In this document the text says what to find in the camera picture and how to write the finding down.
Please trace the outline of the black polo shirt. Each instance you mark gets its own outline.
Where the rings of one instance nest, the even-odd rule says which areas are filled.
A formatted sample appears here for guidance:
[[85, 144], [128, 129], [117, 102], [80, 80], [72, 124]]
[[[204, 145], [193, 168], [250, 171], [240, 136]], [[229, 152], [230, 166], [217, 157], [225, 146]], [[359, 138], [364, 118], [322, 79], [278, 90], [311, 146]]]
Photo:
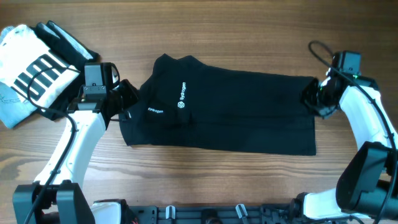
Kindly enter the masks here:
[[301, 103], [310, 77], [227, 70], [160, 56], [120, 124], [129, 146], [313, 156], [315, 119]]

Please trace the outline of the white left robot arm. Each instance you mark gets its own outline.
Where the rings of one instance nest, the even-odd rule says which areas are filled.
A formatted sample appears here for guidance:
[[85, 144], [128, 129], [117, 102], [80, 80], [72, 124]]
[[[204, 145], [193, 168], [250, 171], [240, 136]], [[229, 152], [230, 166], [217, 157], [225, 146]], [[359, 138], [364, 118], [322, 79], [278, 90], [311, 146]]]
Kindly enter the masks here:
[[115, 64], [87, 63], [85, 84], [69, 105], [67, 125], [50, 160], [32, 184], [12, 196], [18, 223], [136, 223], [125, 200], [88, 205], [81, 185], [92, 153], [114, 115], [137, 103], [138, 91]]

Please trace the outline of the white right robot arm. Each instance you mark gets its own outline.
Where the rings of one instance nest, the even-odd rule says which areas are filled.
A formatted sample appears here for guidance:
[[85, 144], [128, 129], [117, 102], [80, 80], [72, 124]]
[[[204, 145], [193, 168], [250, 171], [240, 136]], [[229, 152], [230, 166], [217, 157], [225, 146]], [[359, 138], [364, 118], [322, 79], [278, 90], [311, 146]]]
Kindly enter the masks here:
[[326, 80], [314, 79], [302, 92], [302, 103], [316, 116], [343, 111], [358, 147], [334, 189], [304, 196], [303, 215], [312, 220], [397, 219], [397, 132], [378, 85], [361, 75], [360, 61], [357, 52], [334, 53]]

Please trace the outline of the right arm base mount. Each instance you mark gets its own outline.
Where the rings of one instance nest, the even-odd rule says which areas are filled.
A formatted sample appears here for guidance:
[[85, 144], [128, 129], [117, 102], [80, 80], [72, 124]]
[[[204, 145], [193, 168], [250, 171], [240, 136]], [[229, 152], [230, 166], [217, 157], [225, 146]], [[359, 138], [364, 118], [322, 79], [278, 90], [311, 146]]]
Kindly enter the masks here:
[[345, 215], [337, 204], [336, 189], [319, 193], [302, 192], [296, 199], [301, 209], [299, 214], [309, 219], [341, 218]]

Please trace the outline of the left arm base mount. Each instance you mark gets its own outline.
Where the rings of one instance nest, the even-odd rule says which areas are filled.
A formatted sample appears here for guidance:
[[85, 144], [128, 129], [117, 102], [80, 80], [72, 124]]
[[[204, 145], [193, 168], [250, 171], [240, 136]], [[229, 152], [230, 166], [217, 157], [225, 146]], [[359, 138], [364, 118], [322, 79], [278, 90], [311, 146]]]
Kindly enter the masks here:
[[133, 214], [124, 199], [109, 199], [95, 202], [91, 212], [96, 224], [131, 223]]

